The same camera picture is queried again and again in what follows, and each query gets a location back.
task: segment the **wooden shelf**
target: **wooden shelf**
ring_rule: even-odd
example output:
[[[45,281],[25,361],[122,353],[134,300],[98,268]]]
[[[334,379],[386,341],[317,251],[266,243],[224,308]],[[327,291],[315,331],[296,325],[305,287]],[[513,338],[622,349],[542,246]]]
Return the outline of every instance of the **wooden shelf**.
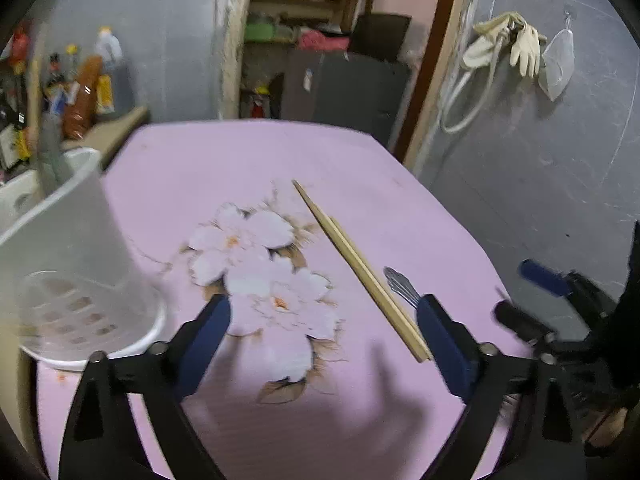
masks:
[[[281,45],[293,45],[295,40],[289,40],[288,38],[271,38],[270,40],[244,40],[245,43],[250,44],[281,44]]]
[[[279,5],[297,5],[303,7],[315,7],[316,9],[338,9],[340,3],[332,2],[312,2],[309,0],[251,0],[254,3],[261,4],[279,4]]]

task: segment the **white plastic container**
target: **white plastic container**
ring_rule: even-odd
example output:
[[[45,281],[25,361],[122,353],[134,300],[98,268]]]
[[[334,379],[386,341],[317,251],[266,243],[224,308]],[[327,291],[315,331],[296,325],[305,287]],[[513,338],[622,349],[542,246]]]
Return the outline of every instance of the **white plastic container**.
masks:
[[[81,370],[95,350],[137,354],[166,307],[133,263],[100,183],[100,153],[66,154],[74,176],[27,212],[34,171],[0,188],[0,322],[54,368]]]

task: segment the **chopstick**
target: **chopstick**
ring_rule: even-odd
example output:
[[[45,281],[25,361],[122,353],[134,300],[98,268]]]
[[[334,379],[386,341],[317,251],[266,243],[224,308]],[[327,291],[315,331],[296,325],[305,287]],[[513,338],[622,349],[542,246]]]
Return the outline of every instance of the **chopstick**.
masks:
[[[29,126],[27,145],[31,152],[30,167],[36,170],[38,187],[33,193],[37,202],[44,199],[46,196],[45,186],[42,183],[43,175],[41,171],[38,171],[40,167],[40,153],[38,146],[40,143],[40,117],[42,107],[42,94],[40,91],[40,72],[42,70],[42,63],[45,55],[45,46],[47,43],[47,33],[49,31],[49,25],[42,23],[36,35],[36,40],[33,48],[33,57],[31,57],[30,66],[30,78],[28,81],[28,95],[27,95],[27,124]]]
[[[347,261],[353,272],[356,274],[367,292],[376,302],[382,313],[391,326],[400,336],[414,358],[419,362],[431,359],[431,352],[427,347],[415,322],[409,318],[408,314],[394,300],[391,291],[383,284],[371,269],[369,263],[362,256],[355,245],[349,240],[344,230],[338,225],[335,219],[330,218],[320,209],[306,193],[300,184],[293,180],[298,193],[305,201],[306,206],[311,210],[318,220],[320,227],[332,241],[338,252]]]

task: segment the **flower pattern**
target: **flower pattern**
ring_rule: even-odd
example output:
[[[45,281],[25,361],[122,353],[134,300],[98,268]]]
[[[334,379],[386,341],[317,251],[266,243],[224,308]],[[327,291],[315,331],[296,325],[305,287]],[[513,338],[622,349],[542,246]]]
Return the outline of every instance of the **flower pattern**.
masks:
[[[306,267],[301,251],[318,225],[289,187],[274,185],[255,207],[223,205],[187,242],[191,281],[205,287],[207,299],[229,296],[228,334],[260,335],[270,381],[257,402],[271,404],[298,398],[306,386],[335,393],[327,365],[344,360],[330,281]]]
[[[227,269],[251,258],[268,260],[268,249],[293,242],[293,227],[273,211],[246,216],[233,204],[220,208],[214,222],[199,226],[188,246],[198,251],[190,262],[193,282],[210,285]]]
[[[313,368],[309,338],[335,338],[336,310],[321,300],[329,281],[307,268],[294,271],[289,258],[245,260],[225,277],[232,307],[228,332],[262,331],[272,381],[302,380]]]

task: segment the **gray cabinet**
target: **gray cabinet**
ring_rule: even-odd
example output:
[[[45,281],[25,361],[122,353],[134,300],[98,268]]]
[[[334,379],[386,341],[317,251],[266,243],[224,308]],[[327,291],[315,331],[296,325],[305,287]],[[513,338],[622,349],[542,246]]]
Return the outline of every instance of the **gray cabinet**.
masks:
[[[280,118],[332,124],[372,135],[386,146],[409,68],[351,52],[294,50]]]

